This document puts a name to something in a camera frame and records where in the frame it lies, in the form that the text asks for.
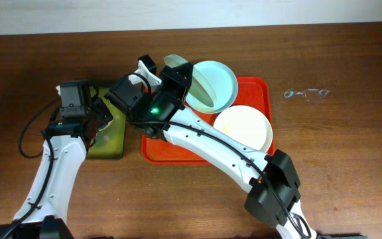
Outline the pale green plate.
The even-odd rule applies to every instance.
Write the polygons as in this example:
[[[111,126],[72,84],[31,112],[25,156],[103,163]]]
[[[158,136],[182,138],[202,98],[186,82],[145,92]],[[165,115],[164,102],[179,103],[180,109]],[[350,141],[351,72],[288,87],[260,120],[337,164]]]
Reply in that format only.
[[[188,61],[177,54],[170,54],[164,57],[164,63],[167,66],[174,68],[186,64]],[[212,85],[195,66],[192,70],[192,85],[189,93],[207,107],[214,107],[217,100]]]

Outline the light blue plate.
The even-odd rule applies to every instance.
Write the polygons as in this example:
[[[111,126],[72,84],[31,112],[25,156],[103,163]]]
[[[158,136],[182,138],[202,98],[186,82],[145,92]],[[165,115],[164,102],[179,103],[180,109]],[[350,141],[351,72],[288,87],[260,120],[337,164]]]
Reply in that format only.
[[[220,113],[234,103],[238,93],[237,77],[225,64],[213,60],[199,62],[196,69],[210,83],[216,95],[213,107],[207,107],[191,94],[187,95],[186,103],[198,112],[205,114]]]

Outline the yellow green sponge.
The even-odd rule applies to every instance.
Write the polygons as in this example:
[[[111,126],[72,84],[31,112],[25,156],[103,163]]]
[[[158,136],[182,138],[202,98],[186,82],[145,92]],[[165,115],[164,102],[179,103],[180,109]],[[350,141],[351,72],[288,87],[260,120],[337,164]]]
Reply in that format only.
[[[108,128],[111,124],[112,124],[113,120],[109,121],[107,124],[99,127],[98,131],[103,131],[105,130],[106,128]]]

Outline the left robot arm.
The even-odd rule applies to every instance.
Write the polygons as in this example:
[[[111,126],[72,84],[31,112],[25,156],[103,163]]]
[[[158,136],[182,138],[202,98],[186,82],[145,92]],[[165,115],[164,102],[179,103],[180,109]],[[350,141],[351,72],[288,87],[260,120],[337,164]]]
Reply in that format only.
[[[26,200],[0,238],[72,238],[66,218],[76,175],[98,129],[113,119],[99,97],[56,108],[42,131],[41,162]]]

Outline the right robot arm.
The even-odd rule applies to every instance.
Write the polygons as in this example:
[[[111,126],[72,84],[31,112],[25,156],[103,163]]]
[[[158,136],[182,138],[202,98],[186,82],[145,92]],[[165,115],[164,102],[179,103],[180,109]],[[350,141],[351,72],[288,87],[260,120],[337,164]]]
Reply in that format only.
[[[301,209],[300,179],[289,155],[272,155],[245,146],[216,130],[184,105],[192,64],[165,67],[155,74],[152,61],[138,61],[127,79],[147,92],[127,109],[130,123],[151,139],[185,148],[223,171],[246,193],[245,209],[275,228],[282,238],[316,238]]]

